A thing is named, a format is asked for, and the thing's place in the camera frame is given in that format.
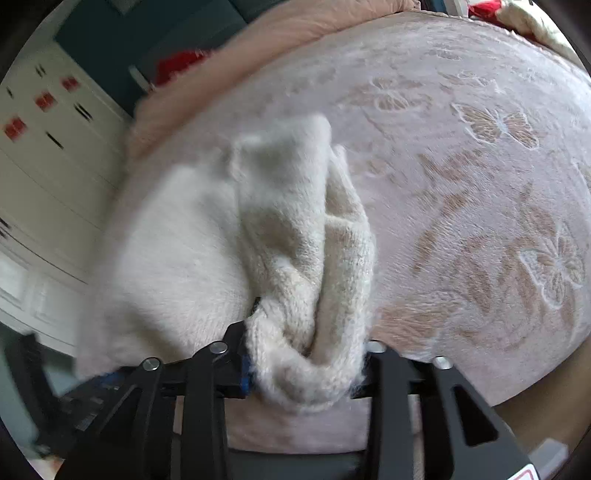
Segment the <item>red pillow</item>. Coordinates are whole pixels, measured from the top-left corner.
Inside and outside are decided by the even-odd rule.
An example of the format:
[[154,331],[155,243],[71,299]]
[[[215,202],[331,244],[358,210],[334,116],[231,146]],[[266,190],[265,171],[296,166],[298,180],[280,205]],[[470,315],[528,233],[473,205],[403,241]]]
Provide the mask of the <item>red pillow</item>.
[[214,54],[211,49],[183,50],[170,55],[156,64],[156,74],[153,85],[160,87],[170,82],[192,65],[204,62]]

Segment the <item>pink floral bedspread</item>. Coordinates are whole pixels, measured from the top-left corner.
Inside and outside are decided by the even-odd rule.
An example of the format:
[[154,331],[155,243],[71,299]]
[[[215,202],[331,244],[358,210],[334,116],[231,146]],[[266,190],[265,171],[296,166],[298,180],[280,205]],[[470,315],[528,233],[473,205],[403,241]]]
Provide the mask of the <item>pink floral bedspread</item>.
[[[444,355],[496,405],[589,336],[586,72],[491,25],[400,12],[266,64],[129,161],[126,185],[167,151],[315,114],[345,149],[375,239],[366,340],[416,360]],[[359,451],[369,404],[352,390],[290,411],[256,387],[226,404],[229,443]]]

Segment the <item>pink folded quilt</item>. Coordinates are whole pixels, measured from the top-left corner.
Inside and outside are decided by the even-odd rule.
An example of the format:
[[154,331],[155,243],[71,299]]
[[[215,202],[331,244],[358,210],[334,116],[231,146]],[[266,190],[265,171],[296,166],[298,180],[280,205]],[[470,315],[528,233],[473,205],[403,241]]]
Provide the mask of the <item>pink folded quilt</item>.
[[193,64],[138,104],[127,137],[127,159],[137,161],[198,112],[266,64],[326,35],[400,12],[418,1],[287,1],[260,15],[206,60]]

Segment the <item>teal headboard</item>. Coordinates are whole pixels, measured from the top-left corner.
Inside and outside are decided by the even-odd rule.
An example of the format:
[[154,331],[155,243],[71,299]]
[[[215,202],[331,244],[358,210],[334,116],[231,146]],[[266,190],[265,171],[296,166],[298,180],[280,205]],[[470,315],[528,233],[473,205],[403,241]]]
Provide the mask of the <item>teal headboard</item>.
[[124,111],[144,95],[136,68],[154,81],[159,61],[186,50],[221,47],[274,0],[80,1],[56,42]]

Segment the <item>white wardrobe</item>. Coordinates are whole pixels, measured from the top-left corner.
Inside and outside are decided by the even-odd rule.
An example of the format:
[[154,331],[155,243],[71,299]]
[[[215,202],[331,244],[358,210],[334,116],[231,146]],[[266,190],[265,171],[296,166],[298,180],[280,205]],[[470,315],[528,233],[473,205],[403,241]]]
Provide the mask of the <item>white wardrobe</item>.
[[74,355],[129,116],[55,42],[1,82],[1,321]]

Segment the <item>white knit sweater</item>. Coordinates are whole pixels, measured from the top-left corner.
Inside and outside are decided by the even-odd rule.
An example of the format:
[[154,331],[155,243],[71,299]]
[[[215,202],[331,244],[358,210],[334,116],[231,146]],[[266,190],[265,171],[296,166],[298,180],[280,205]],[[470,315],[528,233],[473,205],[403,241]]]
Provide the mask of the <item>white knit sweater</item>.
[[77,372],[183,359],[240,321],[260,393],[327,409],[362,375],[375,255],[324,116],[167,151],[134,173],[111,217]]

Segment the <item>red and white plush toy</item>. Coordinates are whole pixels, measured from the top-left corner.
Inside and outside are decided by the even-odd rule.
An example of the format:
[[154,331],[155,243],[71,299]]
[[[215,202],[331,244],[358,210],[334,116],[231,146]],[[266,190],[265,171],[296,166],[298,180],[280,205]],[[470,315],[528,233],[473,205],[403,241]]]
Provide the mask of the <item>red and white plush toy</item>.
[[533,1],[469,1],[470,17],[506,28],[541,44],[565,59],[582,62],[556,23]]

